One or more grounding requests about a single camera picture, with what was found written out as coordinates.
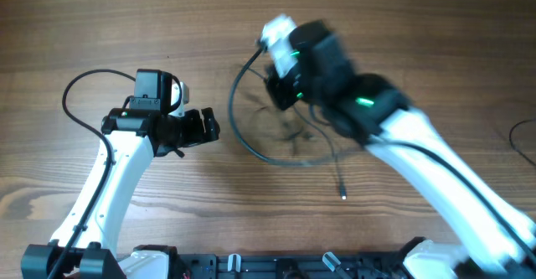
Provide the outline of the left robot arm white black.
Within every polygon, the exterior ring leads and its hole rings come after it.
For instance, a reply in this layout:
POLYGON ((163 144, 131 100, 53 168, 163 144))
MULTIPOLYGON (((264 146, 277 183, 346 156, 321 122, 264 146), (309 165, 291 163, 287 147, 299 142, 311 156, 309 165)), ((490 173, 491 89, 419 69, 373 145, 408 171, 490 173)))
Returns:
POLYGON ((154 158, 219 138, 207 107, 185 110, 188 87, 161 70, 138 70, 133 95, 105 116, 98 155, 78 199, 46 245, 29 245, 21 260, 25 278, 190 278, 174 246, 140 245, 116 258, 121 225, 136 186, 154 158))

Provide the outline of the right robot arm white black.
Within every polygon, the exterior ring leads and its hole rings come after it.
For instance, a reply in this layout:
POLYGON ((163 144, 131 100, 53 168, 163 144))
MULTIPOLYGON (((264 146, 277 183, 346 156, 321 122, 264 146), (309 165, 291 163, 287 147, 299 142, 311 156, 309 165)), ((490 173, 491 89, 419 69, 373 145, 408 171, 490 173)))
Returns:
POLYGON ((497 195, 442 139, 428 116, 381 75, 357 72, 322 21, 286 15, 260 35, 273 70, 267 90, 280 109, 318 106, 333 130, 402 175, 451 227, 455 245, 424 239, 402 256, 414 278, 535 275, 535 223, 497 195))

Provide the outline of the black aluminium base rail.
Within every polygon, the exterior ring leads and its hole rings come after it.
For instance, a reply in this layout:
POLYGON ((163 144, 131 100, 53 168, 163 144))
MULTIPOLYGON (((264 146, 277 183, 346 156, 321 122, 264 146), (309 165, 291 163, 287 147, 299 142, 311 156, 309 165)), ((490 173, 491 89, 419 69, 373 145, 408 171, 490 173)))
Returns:
POLYGON ((138 250, 119 262, 128 278, 177 279, 383 279, 411 275, 397 252, 357 255, 241 256, 138 250))

